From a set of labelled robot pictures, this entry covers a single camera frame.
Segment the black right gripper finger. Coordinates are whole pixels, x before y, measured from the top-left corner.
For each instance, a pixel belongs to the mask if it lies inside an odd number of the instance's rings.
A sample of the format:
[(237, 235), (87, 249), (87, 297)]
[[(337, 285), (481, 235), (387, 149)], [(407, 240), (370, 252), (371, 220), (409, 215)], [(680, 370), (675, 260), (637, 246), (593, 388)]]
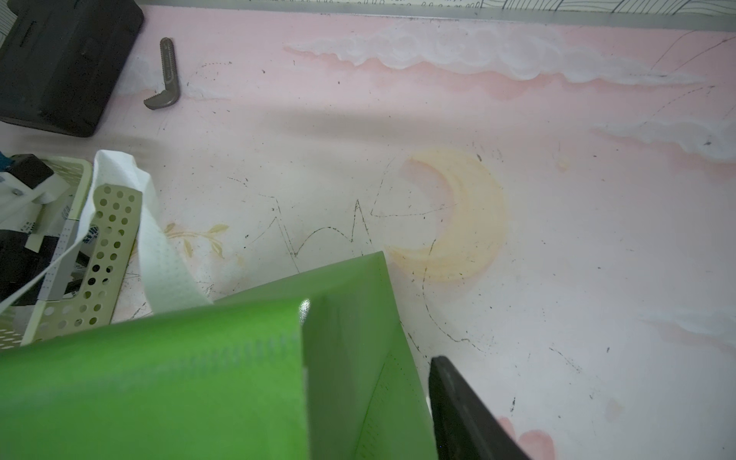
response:
[(440, 459), (528, 459), (445, 356), (430, 361), (429, 400)]

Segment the green insulated delivery bag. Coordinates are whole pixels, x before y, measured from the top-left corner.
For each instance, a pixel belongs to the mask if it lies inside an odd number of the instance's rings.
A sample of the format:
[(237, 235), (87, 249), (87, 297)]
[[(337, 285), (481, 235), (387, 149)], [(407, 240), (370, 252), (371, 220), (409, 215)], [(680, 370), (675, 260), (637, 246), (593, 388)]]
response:
[(151, 315), (1, 356), (5, 459), (433, 459), (431, 415), (376, 252), (212, 303), (153, 212), (151, 177), (99, 151), (93, 186), (132, 189)]

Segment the white ice pack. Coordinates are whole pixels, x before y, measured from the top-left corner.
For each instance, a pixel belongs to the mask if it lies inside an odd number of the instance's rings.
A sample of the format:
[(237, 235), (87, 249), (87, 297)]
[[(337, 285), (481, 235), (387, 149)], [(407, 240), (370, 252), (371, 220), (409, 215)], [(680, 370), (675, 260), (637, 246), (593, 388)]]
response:
[(42, 207), (59, 199), (69, 188), (55, 172), (34, 188), (9, 172), (2, 172), (1, 229), (33, 233)]

